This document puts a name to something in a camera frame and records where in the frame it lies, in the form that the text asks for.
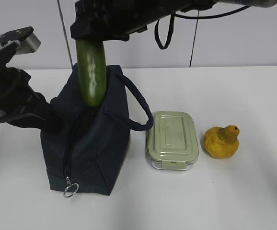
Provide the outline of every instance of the food container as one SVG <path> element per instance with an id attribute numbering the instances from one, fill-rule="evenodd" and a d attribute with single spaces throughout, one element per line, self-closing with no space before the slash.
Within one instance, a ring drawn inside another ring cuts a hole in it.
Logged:
<path id="1" fill-rule="evenodd" d="M 191 116 L 182 112 L 155 112 L 146 132 L 146 155 L 156 169 L 187 170 L 198 159 L 198 142 Z"/>

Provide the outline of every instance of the rectangular lid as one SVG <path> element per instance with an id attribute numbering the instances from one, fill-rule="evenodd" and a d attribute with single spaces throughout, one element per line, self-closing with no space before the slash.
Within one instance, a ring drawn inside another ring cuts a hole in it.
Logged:
<path id="1" fill-rule="evenodd" d="M 194 163 L 198 142 L 193 119 L 182 112 L 155 112 L 148 132 L 148 151 L 155 161 Z"/>

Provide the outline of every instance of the black cable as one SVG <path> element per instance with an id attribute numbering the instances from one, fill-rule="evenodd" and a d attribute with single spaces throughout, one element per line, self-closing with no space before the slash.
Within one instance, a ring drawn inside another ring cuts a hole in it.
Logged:
<path id="1" fill-rule="evenodd" d="M 60 14 L 60 18 L 61 18 L 61 22 L 62 22 L 63 33 L 64 33 L 64 38 L 65 38 L 66 47 L 67 47 L 67 51 L 68 51 L 69 61 L 70 61 L 71 68 L 73 68 L 73 63 L 72 63 L 72 58 L 71 58 L 71 53 L 70 53 L 70 48 L 69 48 L 69 42 L 68 42 L 68 38 L 67 38 L 67 34 L 66 34 L 66 28 L 65 28 L 65 24 L 64 24 L 60 0 L 57 0 L 57 4 L 58 4 L 58 12 Z"/>
<path id="2" fill-rule="evenodd" d="M 243 6 L 241 8 L 238 8 L 234 11 L 230 11 L 227 13 L 222 13 L 222 14 L 217 14 L 217 15 L 211 15 L 211 16 L 201 16 L 201 17 L 191 17 L 191 16 L 185 16 L 185 15 L 181 15 L 181 14 L 176 14 L 175 16 L 178 18 L 183 18 L 183 19 L 214 19 L 214 18 L 221 18 L 221 17 L 225 17 L 225 16 L 229 16 L 241 11 L 244 11 L 246 9 L 248 9 L 250 6 Z"/>
<path id="3" fill-rule="evenodd" d="M 167 49 L 169 44 L 171 43 L 172 36 L 173 36 L 174 21 L 175 21 L 175 14 L 173 13 L 171 15 L 170 20 L 169 20 L 169 29 L 168 29 L 168 34 L 167 34 L 165 45 L 162 45 L 162 43 L 161 43 L 161 40 L 160 40 L 160 37 L 159 37 L 159 23 L 160 23 L 160 20 L 157 21 L 156 26 L 154 27 L 154 36 L 155 36 L 156 42 L 158 44 L 158 47 L 160 49 Z"/>
<path id="4" fill-rule="evenodd" d="M 194 46 L 195 46 L 195 41 L 196 41 L 196 33 L 197 33 L 197 27 L 198 27 L 198 20 L 199 20 L 199 11 L 198 11 L 198 13 L 197 13 L 197 19 L 196 19 L 196 26 L 195 26 L 195 33 L 194 33 L 194 39 L 193 39 L 193 46 L 192 46 L 192 54 L 191 54 L 190 68 L 192 67 L 192 60 L 193 60 Z"/>

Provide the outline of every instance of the cucumber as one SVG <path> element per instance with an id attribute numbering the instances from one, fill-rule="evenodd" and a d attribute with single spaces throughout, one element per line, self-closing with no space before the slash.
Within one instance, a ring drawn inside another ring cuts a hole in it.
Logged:
<path id="1" fill-rule="evenodd" d="M 76 40 L 79 81 L 88 107 L 99 107 L 106 91 L 104 43 Z"/>

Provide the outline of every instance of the metal key ring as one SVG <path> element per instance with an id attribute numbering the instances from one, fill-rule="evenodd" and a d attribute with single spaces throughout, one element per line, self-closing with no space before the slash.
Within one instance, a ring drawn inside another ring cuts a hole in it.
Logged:
<path id="1" fill-rule="evenodd" d="M 66 192 L 68 192 L 68 190 L 69 190 L 71 187 L 73 187 L 73 186 L 76 186 L 76 187 L 77 187 L 77 188 L 75 189 L 75 191 L 73 191 L 72 194 L 70 194 L 70 195 L 66 195 Z M 78 189 L 79 189 L 79 184 L 78 184 L 78 183 L 73 183 L 73 184 L 71 184 L 71 185 L 69 185 L 69 186 L 67 186 L 67 187 L 65 188 L 64 193 L 63 193 L 63 196 L 64 196 L 65 198 L 70 198 L 70 197 L 72 197 L 73 195 L 75 195 L 75 194 L 77 193 Z"/>

